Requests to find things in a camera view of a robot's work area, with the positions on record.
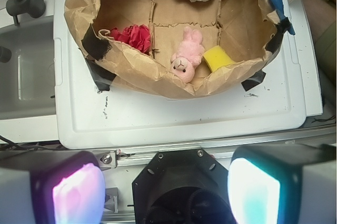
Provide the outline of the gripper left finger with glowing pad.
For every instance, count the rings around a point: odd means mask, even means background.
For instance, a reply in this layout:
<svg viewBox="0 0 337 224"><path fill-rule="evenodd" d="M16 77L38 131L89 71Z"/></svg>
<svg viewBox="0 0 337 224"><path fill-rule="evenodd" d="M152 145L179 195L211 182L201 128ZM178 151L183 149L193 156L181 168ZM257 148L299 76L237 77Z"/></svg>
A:
<svg viewBox="0 0 337 224"><path fill-rule="evenodd" d="M1 223L100 223L104 204L91 152L1 152Z"/></svg>

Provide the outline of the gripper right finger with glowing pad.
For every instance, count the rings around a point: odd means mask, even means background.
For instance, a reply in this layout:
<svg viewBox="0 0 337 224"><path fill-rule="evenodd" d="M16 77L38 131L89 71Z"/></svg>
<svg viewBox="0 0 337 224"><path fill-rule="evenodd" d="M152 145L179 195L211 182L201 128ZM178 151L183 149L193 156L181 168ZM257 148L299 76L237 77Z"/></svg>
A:
<svg viewBox="0 0 337 224"><path fill-rule="evenodd" d="M227 190L237 223L336 223L336 146L240 146Z"/></svg>

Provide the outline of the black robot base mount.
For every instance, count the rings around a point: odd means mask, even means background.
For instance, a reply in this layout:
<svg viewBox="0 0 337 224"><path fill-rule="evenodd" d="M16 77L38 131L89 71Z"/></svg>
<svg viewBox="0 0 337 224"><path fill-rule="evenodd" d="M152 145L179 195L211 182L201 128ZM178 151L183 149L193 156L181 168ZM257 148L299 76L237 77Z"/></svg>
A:
<svg viewBox="0 0 337 224"><path fill-rule="evenodd" d="M228 170L203 149L158 152L132 182L136 223L236 223Z"/></svg>

